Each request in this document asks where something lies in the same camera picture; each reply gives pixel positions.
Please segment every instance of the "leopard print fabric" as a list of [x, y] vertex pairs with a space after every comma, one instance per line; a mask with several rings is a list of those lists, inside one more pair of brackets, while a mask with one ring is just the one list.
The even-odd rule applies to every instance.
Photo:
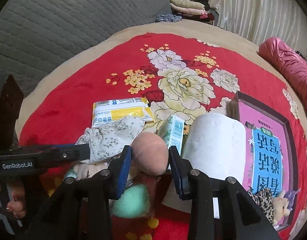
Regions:
[[263, 188], [256, 194], [253, 194], [251, 190], [247, 191], [250, 197], [255, 201], [255, 203], [262, 209], [263, 213], [266, 215], [267, 219], [273, 224], [273, 196], [269, 188]]

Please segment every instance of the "white toilet paper roll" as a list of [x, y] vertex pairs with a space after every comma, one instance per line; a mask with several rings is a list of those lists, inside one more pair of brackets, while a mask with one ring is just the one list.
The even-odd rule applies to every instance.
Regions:
[[[242, 184], [246, 164], [246, 129], [242, 123], [219, 113], [198, 116], [190, 127], [182, 158], [194, 169], [210, 178], [226, 179], [232, 176]], [[163, 204], [184, 212], [191, 205], [179, 199], [169, 186]], [[214, 217], [219, 218], [218, 199], [214, 198]]]

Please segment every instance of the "red floral blanket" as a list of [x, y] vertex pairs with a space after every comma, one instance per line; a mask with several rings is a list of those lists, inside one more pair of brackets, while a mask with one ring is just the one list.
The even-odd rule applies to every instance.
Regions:
[[[94, 102], [136, 96], [146, 96], [155, 114], [155, 124], [146, 125], [146, 131], [156, 131], [171, 113], [185, 120], [186, 130], [200, 114], [224, 113], [226, 102], [240, 90], [280, 112], [292, 127], [301, 191], [292, 226], [279, 232], [287, 240], [294, 225], [291, 234], [297, 233], [307, 203], [307, 142], [285, 88], [236, 52], [173, 34], [147, 33], [108, 51], [55, 88], [26, 122], [20, 143], [75, 143], [91, 126]], [[161, 179], [154, 218], [113, 218], [114, 239], [186, 239], [189, 214], [161, 204], [170, 180]]]

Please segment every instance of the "beige blanket border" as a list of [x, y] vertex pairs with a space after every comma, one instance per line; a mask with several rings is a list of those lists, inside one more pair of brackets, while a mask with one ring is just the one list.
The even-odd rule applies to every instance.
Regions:
[[268, 62], [258, 56], [257, 51], [259, 47], [257, 45], [234, 33], [224, 31], [215, 26], [190, 20], [182, 20], [177, 23], [153, 23], [127, 28], [114, 34], [106, 41], [79, 53], [61, 64], [52, 71], [52, 73], [41, 80], [36, 89], [23, 100], [20, 109], [20, 116], [15, 127], [18, 138], [20, 137], [21, 130], [30, 115], [39, 107], [54, 88], [76, 73], [79, 69], [99, 58], [115, 46], [129, 41], [135, 36], [146, 33], [172, 33], [185, 38], [195, 38], [205, 42], [210, 42], [220, 47], [235, 51], [251, 62], [274, 74], [288, 86], [288, 91], [298, 104], [300, 122], [307, 137], [307, 117], [302, 103], [284, 77]]

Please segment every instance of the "gray quilted mattress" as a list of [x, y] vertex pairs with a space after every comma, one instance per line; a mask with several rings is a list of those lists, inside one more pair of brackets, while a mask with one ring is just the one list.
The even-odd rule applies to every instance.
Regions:
[[171, 13], [169, 0], [9, 0], [0, 12], [0, 73], [28, 95], [74, 55]]

